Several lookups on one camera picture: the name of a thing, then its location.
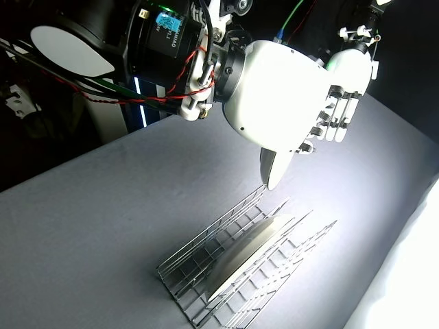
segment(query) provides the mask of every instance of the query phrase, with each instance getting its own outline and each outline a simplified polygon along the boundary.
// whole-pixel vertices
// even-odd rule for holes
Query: green led light
[[[163,10],[166,10],[166,11],[168,11],[168,12],[173,12],[174,14],[176,14],[176,12],[173,11],[171,8],[165,7],[165,6],[163,6],[163,5],[159,5],[159,7],[162,8]]]

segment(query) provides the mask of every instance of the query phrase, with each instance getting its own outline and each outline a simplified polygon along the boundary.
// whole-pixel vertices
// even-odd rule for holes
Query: metal dish rack
[[[247,328],[294,273],[335,221],[300,245],[291,240],[302,219],[289,229],[231,286],[210,303],[204,295],[206,277],[215,261],[249,227],[275,215],[287,202],[265,214],[259,207],[261,186],[158,266],[167,290],[194,328]]]

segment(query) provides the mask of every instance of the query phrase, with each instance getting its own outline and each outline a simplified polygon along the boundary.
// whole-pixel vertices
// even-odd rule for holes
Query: white plate
[[[254,224],[221,255],[206,280],[206,298],[214,300],[258,260],[291,225],[292,216],[278,215]]]

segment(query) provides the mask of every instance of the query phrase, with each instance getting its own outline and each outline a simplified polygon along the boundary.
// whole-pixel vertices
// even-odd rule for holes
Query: blue label
[[[160,26],[163,26],[165,29],[169,29],[172,32],[176,32],[176,33],[180,29],[180,25],[181,25],[181,21],[179,19],[176,19],[175,17],[165,14],[164,12],[158,14],[156,23]]]

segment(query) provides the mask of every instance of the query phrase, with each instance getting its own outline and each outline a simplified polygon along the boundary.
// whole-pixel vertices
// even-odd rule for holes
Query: table surface
[[[341,328],[438,166],[438,147],[365,96],[341,144],[296,156],[261,204],[337,225],[253,328]],[[0,194],[0,327],[191,328],[156,266],[259,185],[259,148],[218,106],[171,117]]]

